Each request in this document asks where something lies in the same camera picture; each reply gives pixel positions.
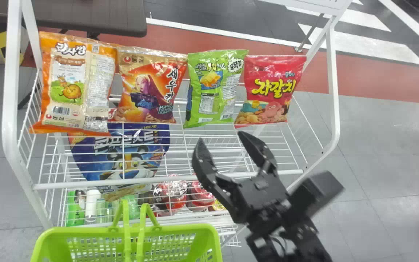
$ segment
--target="gray tile floor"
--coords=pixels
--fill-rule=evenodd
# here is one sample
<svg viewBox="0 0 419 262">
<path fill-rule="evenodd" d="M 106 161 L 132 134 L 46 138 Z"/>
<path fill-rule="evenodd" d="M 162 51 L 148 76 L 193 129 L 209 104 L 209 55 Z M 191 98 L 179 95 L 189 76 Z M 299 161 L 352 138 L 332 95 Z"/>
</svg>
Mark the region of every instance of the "gray tile floor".
<svg viewBox="0 0 419 262">
<path fill-rule="evenodd" d="M 22 68 L 20 98 L 33 72 Z M 325 95 L 298 93 L 298 99 L 326 142 Z M 339 147 L 316 168 L 330 170 L 346 188 L 314 217 L 324 246 L 336 262 L 419 262 L 419 103 L 341 96 L 340 109 Z M 28 261 L 42 231 L 0 138 L 0 261 Z M 246 246 L 223 254 L 225 261 L 255 261 Z"/>
</svg>

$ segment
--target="dark table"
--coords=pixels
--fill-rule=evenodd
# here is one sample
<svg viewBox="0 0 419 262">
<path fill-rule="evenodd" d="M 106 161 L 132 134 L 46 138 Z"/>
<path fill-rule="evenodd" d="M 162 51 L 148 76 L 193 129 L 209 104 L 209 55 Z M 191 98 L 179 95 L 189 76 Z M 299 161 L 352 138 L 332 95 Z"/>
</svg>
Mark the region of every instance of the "dark table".
<svg viewBox="0 0 419 262">
<path fill-rule="evenodd" d="M 100 33 L 143 37 L 147 23 L 143 0 L 32 0 L 33 12 L 40 27 L 86 31 L 88 38 Z M 0 0 L 0 22 L 7 21 L 7 0 Z M 20 101 L 21 109 L 30 93 Z"/>
</svg>

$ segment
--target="basket handle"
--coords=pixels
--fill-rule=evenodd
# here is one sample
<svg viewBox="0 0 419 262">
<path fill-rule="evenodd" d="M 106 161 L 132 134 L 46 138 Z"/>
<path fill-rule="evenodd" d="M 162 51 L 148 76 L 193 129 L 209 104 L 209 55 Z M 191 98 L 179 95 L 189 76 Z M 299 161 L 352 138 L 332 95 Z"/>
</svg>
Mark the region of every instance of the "basket handle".
<svg viewBox="0 0 419 262">
<path fill-rule="evenodd" d="M 121 200 L 121 204 L 119 205 L 119 208 L 116 212 L 116 215 L 114 216 L 113 224 L 111 227 L 109 227 L 109 230 L 117 230 L 117 224 L 119 222 L 119 219 L 121 218 L 121 215 L 123 216 L 123 228 L 124 228 L 124 261 L 130 262 L 130 256 L 132 254 L 132 247 L 130 244 L 130 228 L 128 225 L 128 201 L 125 199 Z"/>
<path fill-rule="evenodd" d="M 148 215 L 150 218 L 155 229 L 161 228 L 158 220 L 156 220 L 155 214 L 153 214 L 153 210 L 151 210 L 150 205 L 148 203 L 142 204 L 140 208 L 140 224 L 138 227 L 137 262 L 143 262 L 145 259 L 143 255 L 143 242 L 145 241 L 145 222 L 147 219 L 146 215 Z"/>
</svg>

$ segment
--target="white floor marking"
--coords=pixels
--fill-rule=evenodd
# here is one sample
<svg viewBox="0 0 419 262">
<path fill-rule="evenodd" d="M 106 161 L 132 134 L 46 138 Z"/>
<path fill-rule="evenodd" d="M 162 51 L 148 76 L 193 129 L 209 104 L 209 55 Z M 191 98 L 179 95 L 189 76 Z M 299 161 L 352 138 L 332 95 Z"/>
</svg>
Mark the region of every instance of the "white floor marking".
<svg viewBox="0 0 419 262">
<path fill-rule="evenodd" d="M 311 28 L 309 25 L 298 25 L 304 33 L 307 33 Z M 313 30 L 313 33 L 309 37 L 311 43 L 316 40 L 321 30 L 322 28 L 315 28 Z M 404 44 L 342 32 L 335 33 L 334 41 L 338 51 L 419 64 L 419 57 Z"/>
<path fill-rule="evenodd" d="M 288 10 L 295 11 L 295 12 L 307 13 L 308 15 L 319 16 L 318 12 L 312 12 L 312 11 L 308 11 L 308 10 L 304 10 L 304 9 L 300 9 L 300 8 L 296 8 L 296 7 L 286 6 L 286 8 Z M 325 14 L 324 17 L 325 18 L 331 18 L 331 15 Z M 340 18 L 340 21 L 345 22 L 345 23 L 354 24 L 354 25 L 361 25 L 363 27 L 369 27 L 369 28 L 379 29 L 379 30 L 383 30 L 383 31 L 388 31 L 388 32 L 391 31 L 375 15 L 371 15 L 369 13 L 359 12 L 359 11 L 356 11 L 356 10 L 347 9 L 344 12 L 344 14 L 342 15 L 342 17 Z"/>
<path fill-rule="evenodd" d="M 298 46 L 298 42 L 275 39 L 270 37 L 262 37 L 256 35 L 248 35 L 246 33 L 236 33 L 231 31 L 219 30 L 214 28 L 205 28 L 199 27 L 196 25 L 187 25 L 176 22 L 169 22 L 159 19 L 146 18 L 148 24 L 153 25 L 162 25 L 170 28 L 179 28 L 185 30 L 192 30 L 202 33 L 212 33 L 215 35 L 224 35 L 228 37 L 236 37 L 246 40 L 260 41 L 264 43 L 274 43 L 285 46 Z M 306 33 L 311 27 L 309 25 L 299 25 L 301 29 Z M 313 34 L 310 37 L 310 41 L 314 41 L 318 36 L 321 28 L 316 28 L 313 31 Z M 388 41 L 376 40 L 372 38 L 350 35 L 347 33 L 336 32 L 336 43 L 337 50 L 349 53 L 357 53 L 360 55 L 375 56 L 379 58 L 386 58 L 397 61 L 405 61 L 409 63 L 419 64 L 419 58 L 412 50 L 410 50 L 406 45 L 392 43 Z M 311 45 L 305 44 L 304 49 L 309 49 Z"/>
<path fill-rule="evenodd" d="M 400 7 L 398 7 L 391 0 L 379 0 L 383 5 L 385 5 L 391 12 L 393 12 L 397 17 L 399 17 L 402 22 L 404 22 L 409 28 L 411 28 L 417 35 L 419 35 L 419 23 L 416 22 L 411 16 L 404 12 Z"/>
</svg>

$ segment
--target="white wire shelf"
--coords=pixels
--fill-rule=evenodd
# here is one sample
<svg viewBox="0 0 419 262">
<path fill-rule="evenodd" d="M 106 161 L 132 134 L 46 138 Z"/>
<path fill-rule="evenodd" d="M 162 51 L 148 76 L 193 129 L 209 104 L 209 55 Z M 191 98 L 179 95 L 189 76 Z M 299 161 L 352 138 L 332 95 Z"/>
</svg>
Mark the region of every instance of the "white wire shelf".
<svg viewBox="0 0 419 262">
<path fill-rule="evenodd" d="M 161 160 L 155 177 L 87 181 L 77 166 L 79 162 L 75 162 L 73 158 L 67 133 L 30 134 L 28 132 L 30 126 L 40 117 L 41 92 L 36 91 L 37 87 L 40 86 L 38 74 L 39 71 L 35 77 L 32 96 L 23 117 L 22 128 L 18 136 L 18 147 L 24 161 L 23 164 L 29 170 L 34 162 L 33 159 L 40 160 L 37 172 L 30 174 L 33 179 L 32 189 L 40 194 L 45 214 L 53 225 L 66 225 L 68 221 L 67 193 L 71 189 L 82 188 L 88 190 L 95 189 L 96 186 L 112 184 L 145 183 L 155 185 L 156 183 L 176 180 L 196 180 L 191 166 L 191 156 L 199 138 L 205 141 L 218 170 L 237 179 L 256 175 L 258 170 L 239 141 L 238 130 L 251 133 L 265 141 L 276 157 L 279 174 L 281 177 L 286 177 L 286 181 L 290 182 L 304 172 L 299 162 L 307 162 L 306 156 L 311 148 L 314 148 L 315 151 L 321 151 L 323 148 L 295 98 L 291 103 L 288 114 L 289 123 L 254 125 L 240 129 L 235 129 L 232 123 L 207 124 L 197 128 L 183 129 L 186 101 L 185 99 L 176 99 L 173 114 L 177 123 L 169 124 L 170 136 L 165 137 L 170 139 L 169 150 Z M 188 80 L 184 81 L 182 84 L 184 90 L 180 92 L 185 92 L 186 85 L 188 85 Z M 240 91 L 245 91 L 243 84 L 241 84 Z M 112 97 L 112 102 L 117 101 L 117 96 L 113 95 Z M 177 174 L 178 176 L 170 177 L 170 174 Z M 168 206 L 172 207 L 173 204 L 175 203 L 169 200 Z M 158 221 L 163 225 L 209 223 L 216 227 L 222 242 L 229 239 L 226 245 L 238 246 L 240 243 L 237 237 L 230 238 L 231 234 L 233 235 L 236 232 L 237 227 L 227 211 L 193 212 L 184 206 L 177 212 L 175 210 L 172 212 L 172 216 L 158 215 Z M 92 225 L 107 226 L 110 223 Z"/>
</svg>

